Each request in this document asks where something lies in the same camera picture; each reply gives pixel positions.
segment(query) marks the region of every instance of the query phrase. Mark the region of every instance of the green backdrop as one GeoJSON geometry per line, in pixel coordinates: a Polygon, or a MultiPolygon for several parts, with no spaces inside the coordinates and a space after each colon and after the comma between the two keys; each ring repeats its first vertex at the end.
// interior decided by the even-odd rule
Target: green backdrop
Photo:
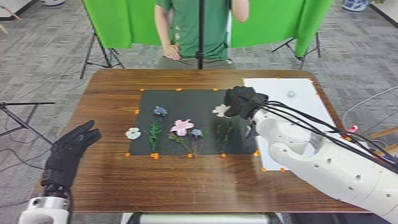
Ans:
{"type": "MultiPolygon", "coordinates": [[[[157,0],[84,0],[84,3],[107,48],[130,48],[132,43],[160,45],[157,0]]],[[[231,25],[231,47],[295,37],[295,55],[304,56],[331,3],[333,0],[251,0],[251,18],[246,23],[233,21],[231,25]]]]}

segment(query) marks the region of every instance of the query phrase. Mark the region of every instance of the black mat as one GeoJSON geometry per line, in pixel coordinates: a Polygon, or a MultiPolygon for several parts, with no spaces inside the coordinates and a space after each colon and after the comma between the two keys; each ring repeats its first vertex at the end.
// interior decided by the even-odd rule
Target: black mat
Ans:
{"type": "Polygon", "coordinates": [[[247,125],[249,122],[235,117],[231,119],[219,118],[212,113],[215,106],[224,102],[226,91],[212,90],[187,90],[187,91],[169,91],[155,90],[146,91],[141,100],[141,113],[135,122],[135,127],[141,128],[142,136],[132,141],[132,154],[150,155],[151,145],[150,145],[150,128],[155,119],[158,119],[153,110],[157,106],[167,109],[167,117],[162,120],[164,132],[158,138],[158,153],[162,155],[182,155],[187,154],[187,149],[183,146],[169,139],[171,128],[174,126],[176,120],[190,119],[196,127],[206,133],[205,138],[192,140],[187,135],[183,137],[185,143],[190,148],[196,148],[196,153],[212,154],[251,154],[256,151],[256,141],[254,138],[246,139],[247,125]],[[217,124],[228,126],[233,125],[233,129],[228,135],[226,144],[221,144],[221,134],[217,135],[217,124]]]}

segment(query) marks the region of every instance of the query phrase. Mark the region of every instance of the floor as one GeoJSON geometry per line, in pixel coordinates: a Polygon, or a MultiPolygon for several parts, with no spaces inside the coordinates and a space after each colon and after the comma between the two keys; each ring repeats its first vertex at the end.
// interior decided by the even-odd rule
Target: floor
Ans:
{"type": "MultiPolygon", "coordinates": [[[[52,140],[66,127],[87,82],[98,67],[91,66],[86,79],[78,79],[93,29],[80,0],[61,8],[38,2],[22,15],[23,21],[2,22],[9,35],[0,32],[0,102],[55,101],[38,110],[32,125],[52,140]]],[[[320,30],[322,59],[308,58],[304,70],[317,75],[340,115],[379,92],[398,85],[398,29],[372,9],[349,13],[336,4],[320,30]]],[[[288,49],[272,53],[277,44],[231,50],[238,69],[297,69],[299,62],[288,49]]],[[[135,45],[121,50],[128,68],[153,68],[162,49],[135,45]]],[[[93,58],[98,60],[98,48],[93,58]]],[[[398,123],[398,91],[384,94],[350,113],[345,125],[359,125],[370,134],[398,123]]],[[[27,116],[29,107],[11,108],[27,116]]],[[[0,132],[16,126],[0,113],[0,132]]],[[[0,138],[0,150],[15,149],[22,158],[48,150],[48,144],[22,131],[0,138]]],[[[43,166],[48,153],[31,161],[43,166]]],[[[41,170],[18,163],[9,151],[0,151],[0,206],[29,199],[41,170]]],[[[0,207],[4,224],[16,223],[25,204],[0,207]]],[[[80,214],[73,223],[119,223],[119,214],[80,214]]]]}

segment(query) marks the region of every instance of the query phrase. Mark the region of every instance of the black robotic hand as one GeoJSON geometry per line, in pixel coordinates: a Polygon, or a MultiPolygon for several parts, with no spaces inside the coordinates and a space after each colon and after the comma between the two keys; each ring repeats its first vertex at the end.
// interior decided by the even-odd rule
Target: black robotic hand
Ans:
{"type": "Polygon", "coordinates": [[[102,138],[100,130],[94,129],[94,121],[89,121],[62,136],[52,147],[52,155],[47,160],[41,185],[59,185],[71,188],[77,177],[78,163],[89,146],[102,138]]]}
{"type": "Polygon", "coordinates": [[[244,119],[249,119],[254,115],[256,109],[269,101],[269,96],[256,93],[251,87],[237,86],[228,90],[224,104],[230,106],[226,112],[228,117],[240,115],[244,119]]]}

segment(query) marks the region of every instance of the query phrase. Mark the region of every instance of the wall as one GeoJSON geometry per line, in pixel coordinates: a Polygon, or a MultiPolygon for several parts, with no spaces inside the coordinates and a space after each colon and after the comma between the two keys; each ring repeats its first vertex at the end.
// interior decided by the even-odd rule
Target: wall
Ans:
{"type": "Polygon", "coordinates": [[[391,19],[398,22],[398,0],[386,0],[382,4],[373,4],[391,19]]]}
{"type": "MultiPolygon", "coordinates": [[[[6,6],[13,12],[16,12],[31,1],[32,0],[0,0],[0,5],[6,6]]],[[[0,9],[0,17],[9,17],[9,13],[4,9],[0,9]]]]}

